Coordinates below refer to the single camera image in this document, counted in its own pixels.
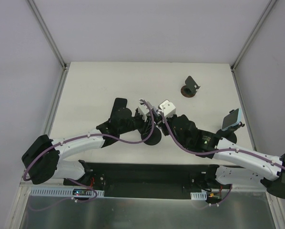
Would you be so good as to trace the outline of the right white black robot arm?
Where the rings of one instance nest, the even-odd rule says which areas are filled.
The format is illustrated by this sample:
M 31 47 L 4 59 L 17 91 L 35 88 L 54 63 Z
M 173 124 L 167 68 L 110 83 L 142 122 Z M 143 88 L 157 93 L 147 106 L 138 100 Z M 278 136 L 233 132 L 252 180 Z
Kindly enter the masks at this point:
M 234 172 L 228 175 L 220 167 L 213 168 L 204 176 L 209 188 L 244 180 L 255 181 L 269 194 L 285 199 L 285 154 L 273 156 L 240 147 L 220 135 L 198 129 L 185 115 L 166 117 L 161 114 L 161 117 L 168 134 L 183 151 L 229 162 L 245 170 L 244 177 L 235 177 Z

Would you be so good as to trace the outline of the black smartphone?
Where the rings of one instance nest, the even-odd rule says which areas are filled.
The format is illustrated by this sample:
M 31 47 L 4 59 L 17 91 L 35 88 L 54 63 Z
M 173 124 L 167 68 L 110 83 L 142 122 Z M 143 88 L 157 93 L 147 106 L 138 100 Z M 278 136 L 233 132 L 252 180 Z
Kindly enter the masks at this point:
M 114 103 L 113 103 L 113 107 L 112 107 L 112 111 L 111 111 L 111 115 L 110 118 L 113 118 L 114 114 L 122 109 L 122 108 L 126 108 L 128 103 L 128 100 L 126 98 L 115 98 Z

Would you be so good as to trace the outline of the lavender case smartphone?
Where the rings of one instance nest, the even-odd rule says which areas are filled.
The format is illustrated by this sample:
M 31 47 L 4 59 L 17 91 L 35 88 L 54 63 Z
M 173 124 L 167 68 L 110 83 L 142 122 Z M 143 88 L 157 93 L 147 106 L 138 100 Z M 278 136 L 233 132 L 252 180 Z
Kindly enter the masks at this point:
M 160 115 L 158 109 L 155 106 L 153 106 L 150 102 L 147 102 L 147 104 L 151 108 L 154 124 L 157 127 L 160 127 L 160 125 L 163 123 L 162 116 Z

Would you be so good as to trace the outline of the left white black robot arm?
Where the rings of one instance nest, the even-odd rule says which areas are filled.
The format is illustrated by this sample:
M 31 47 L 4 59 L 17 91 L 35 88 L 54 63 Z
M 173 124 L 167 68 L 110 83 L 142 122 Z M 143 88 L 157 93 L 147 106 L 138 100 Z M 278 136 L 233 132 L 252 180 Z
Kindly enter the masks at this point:
M 70 178 L 79 185 L 90 182 L 91 175 L 82 160 L 67 161 L 67 158 L 91 149 L 101 149 L 121 141 L 122 134 L 138 130 L 142 142 L 151 138 L 154 130 L 154 114 L 148 107 L 137 108 L 132 114 L 128 108 L 119 108 L 110 118 L 85 134 L 71 138 L 50 139 L 39 136 L 21 160 L 25 166 L 24 181 L 38 185 L 51 178 Z

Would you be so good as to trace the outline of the brown-base black phone stand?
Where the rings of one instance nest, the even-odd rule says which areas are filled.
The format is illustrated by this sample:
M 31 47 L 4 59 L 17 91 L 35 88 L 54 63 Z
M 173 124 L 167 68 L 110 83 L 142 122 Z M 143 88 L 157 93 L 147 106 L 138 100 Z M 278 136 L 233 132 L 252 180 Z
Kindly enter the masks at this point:
M 185 85 L 181 88 L 181 94 L 184 97 L 192 98 L 196 95 L 200 86 L 195 82 L 192 76 L 188 76 L 185 80 Z

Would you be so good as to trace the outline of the black round-base phone stand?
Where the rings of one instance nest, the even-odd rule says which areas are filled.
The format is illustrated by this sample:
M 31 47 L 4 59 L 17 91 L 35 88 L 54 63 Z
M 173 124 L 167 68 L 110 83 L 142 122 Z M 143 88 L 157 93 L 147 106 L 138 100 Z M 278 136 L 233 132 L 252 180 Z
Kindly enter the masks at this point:
M 147 121 L 143 123 L 142 128 L 138 131 L 141 135 L 141 140 L 143 140 L 143 142 L 148 146 L 154 146 L 162 139 L 160 129 L 152 121 L 150 116 L 147 117 Z

